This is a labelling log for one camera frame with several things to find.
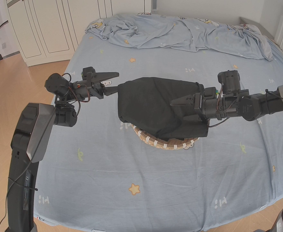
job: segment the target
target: blue blanket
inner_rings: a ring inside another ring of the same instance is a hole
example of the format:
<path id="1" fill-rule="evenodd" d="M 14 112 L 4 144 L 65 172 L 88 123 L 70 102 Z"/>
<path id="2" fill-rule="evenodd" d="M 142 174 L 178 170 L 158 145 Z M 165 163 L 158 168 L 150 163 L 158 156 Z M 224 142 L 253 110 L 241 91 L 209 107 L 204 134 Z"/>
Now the blue blanket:
<path id="1" fill-rule="evenodd" d="M 117 14 L 89 24 L 102 40 L 129 48 L 165 47 L 197 52 L 213 49 L 245 58 L 272 60 L 267 37 L 254 25 L 163 15 Z"/>

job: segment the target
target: black fabric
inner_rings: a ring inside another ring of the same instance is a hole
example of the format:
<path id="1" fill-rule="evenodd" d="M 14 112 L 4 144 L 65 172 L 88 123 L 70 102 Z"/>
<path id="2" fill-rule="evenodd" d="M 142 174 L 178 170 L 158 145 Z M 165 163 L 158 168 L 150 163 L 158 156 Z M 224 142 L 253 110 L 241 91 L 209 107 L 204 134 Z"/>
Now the black fabric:
<path id="1" fill-rule="evenodd" d="M 170 106 L 171 100 L 197 92 L 204 86 L 157 77 L 128 81 L 118 86 L 118 116 L 161 139 L 206 137 L 207 124 L 183 121 L 196 114 L 192 106 Z"/>

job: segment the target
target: woven basket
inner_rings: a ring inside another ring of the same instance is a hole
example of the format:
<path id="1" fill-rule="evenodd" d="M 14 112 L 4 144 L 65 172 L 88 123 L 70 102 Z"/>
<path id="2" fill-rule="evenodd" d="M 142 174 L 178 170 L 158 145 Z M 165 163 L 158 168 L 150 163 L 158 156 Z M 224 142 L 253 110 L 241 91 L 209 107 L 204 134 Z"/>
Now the woven basket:
<path id="1" fill-rule="evenodd" d="M 184 140 L 179 140 L 176 138 L 171 138 L 167 142 L 152 136 L 151 134 L 139 129 L 138 127 L 131 124 L 136 134 L 139 136 L 141 140 L 143 140 L 146 144 L 154 146 L 159 149 L 188 149 L 193 147 L 194 141 L 199 138 L 185 138 Z"/>

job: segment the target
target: bed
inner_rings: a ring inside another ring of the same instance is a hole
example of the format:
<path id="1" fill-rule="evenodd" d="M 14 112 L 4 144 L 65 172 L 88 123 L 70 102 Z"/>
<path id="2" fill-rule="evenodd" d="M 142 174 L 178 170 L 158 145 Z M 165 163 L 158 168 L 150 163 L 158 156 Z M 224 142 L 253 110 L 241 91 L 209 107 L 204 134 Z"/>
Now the bed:
<path id="1" fill-rule="evenodd" d="M 66 72 L 72 81 L 88 66 L 119 72 L 106 83 L 112 86 L 155 76 L 219 87 L 217 74 L 237 69 L 242 89 L 263 93 L 283 85 L 283 52 L 267 43 L 271 61 L 209 47 L 176 50 L 163 42 L 129 48 L 92 30 Z M 162 150 L 120 122 L 116 94 L 92 98 L 82 104 L 73 128 L 53 127 L 36 187 L 34 214 L 50 225 L 106 232 L 208 230 L 283 197 L 283 112 L 253 122 L 232 118 L 189 149 Z"/>

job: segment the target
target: brown floor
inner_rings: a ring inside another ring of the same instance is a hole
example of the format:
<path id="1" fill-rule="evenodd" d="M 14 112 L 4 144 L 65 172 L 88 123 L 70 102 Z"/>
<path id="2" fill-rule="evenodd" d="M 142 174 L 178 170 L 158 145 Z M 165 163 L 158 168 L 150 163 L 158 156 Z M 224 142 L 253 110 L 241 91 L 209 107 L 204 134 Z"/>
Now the brown floor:
<path id="1" fill-rule="evenodd" d="M 69 61 L 27 67 L 20 54 L 0 61 L 0 220 L 5 214 L 5 195 L 11 158 L 10 142 L 21 111 L 29 102 L 50 104 L 53 95 L 44 87 L 52 73 L 64 73 Z M 209 230 L 210 232 L 251 232 L 268 230 L 283 208 L 283 199 L 263 211 L 236 222 Z M 73 232 L 63 226 L 51 227 L 35 219 L 38 232 Z M 7 218 L 0 231 L 7 228 Z"/>

